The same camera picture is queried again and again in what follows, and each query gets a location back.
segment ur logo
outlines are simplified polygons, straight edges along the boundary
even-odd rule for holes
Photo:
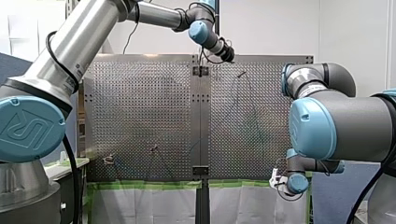
[[[31,150],[40,149],[53,127],[50,120],[26,110],[18,110],[4,125],[0,141]]]

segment perforated metal pegboard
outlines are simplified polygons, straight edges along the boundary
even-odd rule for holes
[[[291,147],[291,100],[282,95],[280,78],[286,63],[312,63],[312,57],[239,56],[213,66],[210,178],[269,179],[276,160],[285,158]]]
[[[84,81],[90,181],[191,179],[191,59],[95,59]]]

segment blue cap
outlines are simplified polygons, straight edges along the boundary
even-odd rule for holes
[[[383,93],[390,95],[390,96],[396,96],[396,88],[385,90],[385,91],[383,91]]]
[[[207,4],[208,6],[212,7],[213,9],[216,8],[215,0],[199,0],[199,2]]]
[[[62,142],[64,115],[34,96],[0,101],[0,161],[28,162],[50,154]]]
[[[332,116],[316,99],[293,102],[289,113],[290,139],[297,153],[318,160],[329,159],[337,145]]]
[[[209,30],[204,22],[195,21],[190,26],[189,36],[195,43],[202,45],[209,37]]]
[[[295,194],[304,193],[309,186],[309,182],[304,175],[293,174],[288,179],[288,189]]]
[[[294,150],[294,148],[288,149],[288,152],[286,153],[286,159],[295,157],[297,155],[298,154],[297,154],[296,150]]]
[[[340,161],[338,163],[337,169],[334,170],[334,172],[332,172],[333,174],[341,174],[345,171],[346,169],[346,162],[345,161]]]

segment robotic arm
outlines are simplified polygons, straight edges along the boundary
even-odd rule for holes
[[[294,149],[288,151],[288,178],[281,177],[286,186],[283,191],[289,195],[304,192],[307,181],[303,175],[291,179],[296,175],[294,169],[312,170],[316,161],[327,167],[327,173],[336,163],[342,166],[339,160],[381,162],[351,210],[347,224],[375,182],[369,201],[370,223],[395,223],[396,90],[355,97],[355,83],[348,71],[338,64],[321,63],[285,66],[282,92],[294,100],[289,114]],[[290,156],[294,150],[298,155]]]
[[[48,40],[48,50],[23,76],[9,78],[0,88],[0,129],[8,131],[7,141],[0,141],[0,161],[34,161],[60,145],[72,109],[69,98],[117,21],[139,20],[176,32],[190,28],[194,42],[231,62],[233,48],[212,31],[214,7],[211,0],[193,3],[187,11],[132,0],[81,1]]]
[[[194,3],[187,11],[135,0],[82,0],[51,40],[55,33],[49,34],[47,50],[29,70],[21,77],[9,78],[0,87],[2,222],[60,223],[60,187],[49,183],[39,159],[64,140],[75,182],[74,223],[78,223],[78,174],[73,152],[64,138],[65,120],[72,110],[70,96],[78,90],[78,83],[117,21],[127,19],[169,27],[175,32],[190,29],[194,42],[224,62],[233,60],[233,48],[212,31],[212,0]]]

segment pegboard frame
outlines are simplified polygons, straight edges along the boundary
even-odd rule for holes
[[[209,167],[209,138],[210,135],[210,116],[211,116],[211,104],[212,104],[212,69],[221,65],[210,65],[209,76],[194,76],[192,74],[192,68],[197,65],[197,55],[158,55],[155,57],[149,57],[144,55],[99,55],[95,58],[95,62],[178,62],[180,60],[185,61],[186,57],[191,60],[191,92],[190,92],[190,104],[191,104],[191,145],[193,149],[191,151],[191,178],[178,178],[177,180],[207,180],[209,178],[222,178],[222,179],[235,179],[235,178],[250,178],[255,179],[253,176],[211,176]],[[236,63],[312,63],[312,56],[236,56]],[[92,74],[87,74],[84,77],[85,87],[85,104],[86,104],[86,150],[88,155],[92,153],[93,147],[93,136],[92,136],[92,118],[89,115],[92,114],[92,107],[90,104],[93,99],[93,80]],[[209,175],[193,175],[192,168],[194,166],[208,167]],[[156,178],[155,181],[175,181],[174,178]]]

